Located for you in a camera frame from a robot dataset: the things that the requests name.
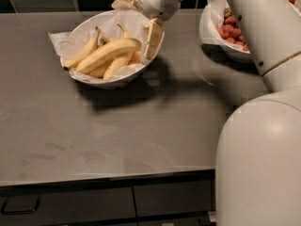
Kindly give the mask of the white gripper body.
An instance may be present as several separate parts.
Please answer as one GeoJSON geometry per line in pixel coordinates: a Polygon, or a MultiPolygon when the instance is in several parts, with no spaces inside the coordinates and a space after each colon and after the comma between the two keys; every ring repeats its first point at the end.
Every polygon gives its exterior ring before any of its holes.
{"type": "Polygon", "coordinates": [[[136,0],[141,12],[148,18],[168,21],[180,8],[178,0],[136,0]]]}

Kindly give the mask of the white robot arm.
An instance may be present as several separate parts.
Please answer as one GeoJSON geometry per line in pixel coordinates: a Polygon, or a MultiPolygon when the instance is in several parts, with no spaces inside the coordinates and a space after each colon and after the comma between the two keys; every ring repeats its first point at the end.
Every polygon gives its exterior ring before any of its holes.
{"type": "Polygon", "coordinates": [[[219,137],[216,226],[301,226],[301,16],[287,0],[227,0],[267,94],[219,137]]]}

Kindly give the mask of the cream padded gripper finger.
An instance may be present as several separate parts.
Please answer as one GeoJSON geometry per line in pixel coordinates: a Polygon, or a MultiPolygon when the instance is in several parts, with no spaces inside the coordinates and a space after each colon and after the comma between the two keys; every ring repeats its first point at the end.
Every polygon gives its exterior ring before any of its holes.
{"type": "Polygon", "coordinates": [[[164,23],[159,18],[152,18],[143,28],[141,62],[150,64],[154,59],[164,36],[164,23]]]}
{"type": "Polygon", "coordinates": [[[139,11],[136,0],[115,0],[111,7],[118,10],[135,10],[139,11]]]}

